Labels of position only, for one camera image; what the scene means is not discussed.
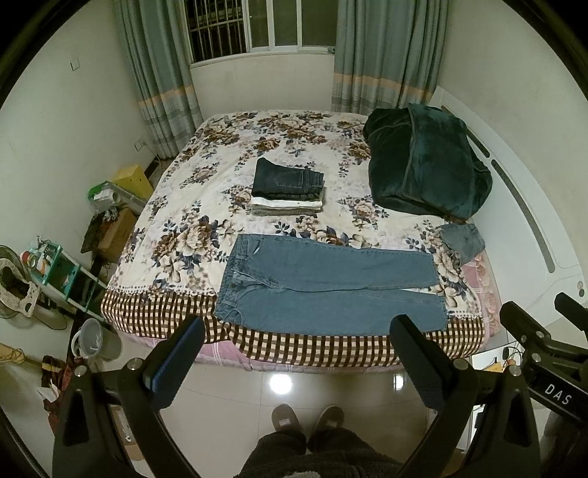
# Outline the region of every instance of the bed headboard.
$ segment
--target bed headboard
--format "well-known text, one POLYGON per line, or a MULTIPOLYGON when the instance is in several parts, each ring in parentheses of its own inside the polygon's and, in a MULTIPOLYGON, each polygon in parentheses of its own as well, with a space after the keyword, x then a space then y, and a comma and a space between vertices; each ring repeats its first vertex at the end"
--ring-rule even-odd
POLYGON ((545 193, 513 150, 471 109, 437 88, 429 105, 461 118, 492 191, 473 221, 486 242, 502 302, 515 301, 542 325, 561 315, 559 292, 584 302, 586 285, 572 243, 545 193))

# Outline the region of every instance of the metal screw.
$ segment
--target metal screw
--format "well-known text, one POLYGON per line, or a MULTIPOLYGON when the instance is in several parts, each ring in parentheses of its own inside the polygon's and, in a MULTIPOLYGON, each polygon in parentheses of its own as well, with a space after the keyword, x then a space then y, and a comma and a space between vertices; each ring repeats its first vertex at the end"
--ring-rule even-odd
POLYGON ((456 358, 453 361, 453 366, 458 370, 467 370, 470 364, 463 358, 456 358))
POLYGON ((141 367, 141 365, 143 365, 143 359, 139 358, 139 357, 135 357, 135 358, 130 359, 126 363, 126 368, 129 370, 137 370, 141 367))
POLYGON ((519 377, 522 374, 521 369, 518 365, 511 365, 509 367, 509 372, 513 374, 515 377, 519 377))
POLYGON ((86 367, 86 365, 80 365, 78 367, 75 367, 75 370, 73 371, 73 374, 76 377, 82 377, 86 374, 86 372, 88 371, 88 368, 86 367))

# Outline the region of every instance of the jeans pocket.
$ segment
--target jeans pocket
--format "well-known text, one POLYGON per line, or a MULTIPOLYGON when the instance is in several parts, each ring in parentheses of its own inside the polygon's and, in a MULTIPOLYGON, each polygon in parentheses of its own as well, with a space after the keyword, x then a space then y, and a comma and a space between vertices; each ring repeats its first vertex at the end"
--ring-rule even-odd
POLYGON ((273 182, 283 188, 300 189, 304 180, 304 171, 283 171, 273 177, 273 182))
POLYGON ((251 256, 257 254, 262 246, 263 246, 263 240, 264 237, 263 236, 259 236, 259 235, 250 235, 248 237, 248 241, 247 241, 247 256, 245 257, 246 259, 250 259, 251 256))
POLYGON ((243 325, 243 314, 239 312, 239 310, 232 308, 226 314, 225 318, 223 319, 225 322, 230 322, 231 324, 236 324, 238 326, 243 325))

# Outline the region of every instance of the window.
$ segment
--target window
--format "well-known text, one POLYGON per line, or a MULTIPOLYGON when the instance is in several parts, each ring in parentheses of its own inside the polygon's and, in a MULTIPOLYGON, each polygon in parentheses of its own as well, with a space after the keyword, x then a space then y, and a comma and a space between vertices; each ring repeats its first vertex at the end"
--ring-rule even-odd
POLYGON ((185 0, 195 63, 248 52, 332 51, 338 0, 185 0))
POLYGON ((241 0, 186 0, 186 23, 195 62, 247 51, 241 0))

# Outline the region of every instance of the window frame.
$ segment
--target window frame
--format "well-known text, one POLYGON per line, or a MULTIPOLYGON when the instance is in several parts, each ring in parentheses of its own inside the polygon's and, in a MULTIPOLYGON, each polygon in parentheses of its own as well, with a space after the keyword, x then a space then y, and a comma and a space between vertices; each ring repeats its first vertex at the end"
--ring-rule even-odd
POLYGON ((243 28, 245 31, 245 53, 235 53, 232 55, 225 55, 224 57, 210 58, 203 61, 194 61, 194 52, 192 51, 192 41, 190 39, 190 29, 188 28, 188 16, 186 14, 186 2, 182 0, 181 16, 182 16, 182 30, 184 33, 184 41, 186 44, 186 51, 188 53, 188 62, 190 68, 210 65, 221 61, 228 61, 237 58, 258 57, 262 55, 283 55, 283 54, 297 54, 297 53, 313 53, 322 55, 332 55, 335 52, 334 47, 304 47, 302 45, 302 0, 296 0, 296 32, 297 44, 276 46, 274 24, 273 24, 273 0, 266 0, 266 9, 268 13, 268 40, 267 47, 251 47, 251 28, 249 25, 249 1, 240 0, 243 12, 243 28))

